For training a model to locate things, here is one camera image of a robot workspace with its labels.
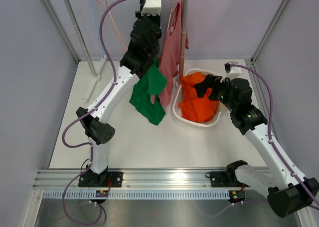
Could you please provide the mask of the green t shirt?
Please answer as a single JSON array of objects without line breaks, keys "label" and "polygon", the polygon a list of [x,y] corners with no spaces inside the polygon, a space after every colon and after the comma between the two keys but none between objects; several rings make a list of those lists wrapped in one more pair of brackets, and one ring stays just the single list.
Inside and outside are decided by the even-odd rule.
[{"label": "green t shirt", "polygon": [[151,124],[158,125],[165,117],[165,110],[159,99],[159,94],[167,85],[167,79],[159,71],[159,58],[156,55],[154,63],[147,73],[134,85],[129,103],[143,115]]}]

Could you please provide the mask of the light blue hanger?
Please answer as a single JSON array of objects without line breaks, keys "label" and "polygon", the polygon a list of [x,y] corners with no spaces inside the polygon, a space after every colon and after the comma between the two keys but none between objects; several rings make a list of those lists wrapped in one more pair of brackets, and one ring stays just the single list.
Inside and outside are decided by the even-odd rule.
[{"label": "light blue hanger", "polygon": [[99,36],[99,24],[100,24],[100,11],[98,4],[96,0],[88,0],[89,7],[90,7],[90,13],[91,13],[91,19],[94,26],[95,36],[97,40],[97,44],[100,50],[100,56],[104,58],[104,50],[102,48],[101,42],[100,42],[100,36]]}]

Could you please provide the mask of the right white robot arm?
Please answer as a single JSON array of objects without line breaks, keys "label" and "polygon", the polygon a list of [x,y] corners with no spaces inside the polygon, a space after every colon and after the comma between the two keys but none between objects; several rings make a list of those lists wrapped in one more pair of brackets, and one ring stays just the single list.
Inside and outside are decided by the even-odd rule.
[{"label": "right white robot arm", "polygon": [[319,191],[319,183],[296,167],[268,130],[269,122],[252,104],[252,88],[248,80],[222,80],[220,76],[209,74],[194,88],[199,98],[211,90],[209,100],[220,101],[230,111],[232,124],[256,148],[272,174],[268,177],[240,160],[227,166],[227,183],[232,186],[241,183],[253,188],[282,218],[311,206]]}]

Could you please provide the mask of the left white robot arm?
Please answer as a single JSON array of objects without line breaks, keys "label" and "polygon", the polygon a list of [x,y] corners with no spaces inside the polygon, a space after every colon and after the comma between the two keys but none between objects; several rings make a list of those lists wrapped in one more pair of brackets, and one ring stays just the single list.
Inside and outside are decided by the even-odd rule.
[{"label": "left white robot arm", "polygon": [[122,174],[108,171],[109,141],[115,128],[108,121],[116,106],[154,64],[161,38],[160,15],[136,13],[127,52],[116,69],[116,78],[88,108],[78,108],[88,141],[93,146],[88,170],[80,176],[79,187],[121,187]]}]

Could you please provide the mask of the pink hanger of orange shirt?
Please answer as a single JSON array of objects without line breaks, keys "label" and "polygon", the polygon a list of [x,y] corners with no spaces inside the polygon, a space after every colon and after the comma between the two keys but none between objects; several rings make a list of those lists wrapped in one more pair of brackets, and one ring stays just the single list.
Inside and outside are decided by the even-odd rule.
[{"label": "pink hanger of orange shirt", "polygon": [[[108,7],[108,0],[96,0],[96,3],[98,5],[100,13],[103,14],[105,9]],[[116,22],[115,22],[111,12],[109,12],[109,17],[107,17],[107,23],[108,23],[108,26],[111,29],[115,39],[117,40],[118,44],[120,45],[122,51],[126,52],[127,48],[124,44],[121,33],[116,25]]]}]

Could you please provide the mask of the pink t shirt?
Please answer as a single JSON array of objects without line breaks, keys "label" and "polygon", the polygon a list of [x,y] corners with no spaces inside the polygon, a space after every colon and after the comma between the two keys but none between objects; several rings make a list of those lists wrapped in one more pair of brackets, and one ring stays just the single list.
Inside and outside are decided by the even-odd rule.
[{"label": "pink t shirt", "polygon": [[159,94],[159,102],[162,107],[167,107],[171,101],[174,88],[174,78],[178,76],[180,64],[180,42],[182,32],[182,5],[175,11],[176,26],[171,36],[166,32],[162,56],[160,58],[159,71],[167,79],[166,87]]}]

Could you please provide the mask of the orange t shirt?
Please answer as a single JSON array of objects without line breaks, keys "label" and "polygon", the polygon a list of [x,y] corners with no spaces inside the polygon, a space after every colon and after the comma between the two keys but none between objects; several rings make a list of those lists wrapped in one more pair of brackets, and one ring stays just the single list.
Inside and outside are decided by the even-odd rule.
[{"label": "orange t shirt", "polygon": [[183,90],[183,100],[179,103],[179,108],[182,112],[182,118],[196,122],[205,123],[213,119],[218,102],[208,99],[212,89],[207,89],[203,98],[198,98],[195,84],[201,83],[205,79],[205,75],[201,72],[196,72],[180,79]]}]

